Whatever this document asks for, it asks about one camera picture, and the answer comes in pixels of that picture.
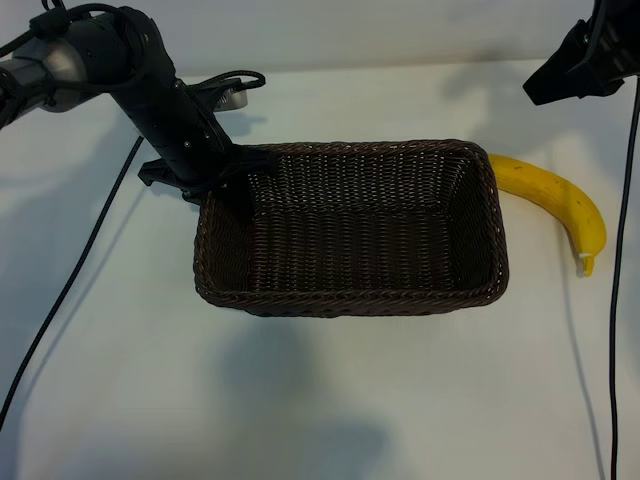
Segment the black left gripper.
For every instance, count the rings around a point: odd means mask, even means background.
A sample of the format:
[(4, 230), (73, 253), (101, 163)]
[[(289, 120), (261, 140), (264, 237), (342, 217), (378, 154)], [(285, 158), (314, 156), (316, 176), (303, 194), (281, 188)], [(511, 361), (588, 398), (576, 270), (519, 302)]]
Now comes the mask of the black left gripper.
[(138, 172), (145, 185), (162, 183), (177, 188), (191, 204), (201, 204), (208, 191), (222, 190), (222, 202), (235, 217), (244, 224), (252, 221), (248, 175), (275, 174), (274, 154), (231, 141), (208, 108), (140, 108), (138, 126), (159, 155)]

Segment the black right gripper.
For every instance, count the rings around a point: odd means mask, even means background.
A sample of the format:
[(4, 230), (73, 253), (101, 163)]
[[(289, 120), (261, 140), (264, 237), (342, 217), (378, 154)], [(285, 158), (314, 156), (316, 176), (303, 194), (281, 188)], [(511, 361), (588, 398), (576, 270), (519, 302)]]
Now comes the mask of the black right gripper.
[(639, 74), (639, 0), (595, 1), (588, 22), (579, 20), (560, 47), (523, 84), (535, 105), (615, 94), (623, 79)]

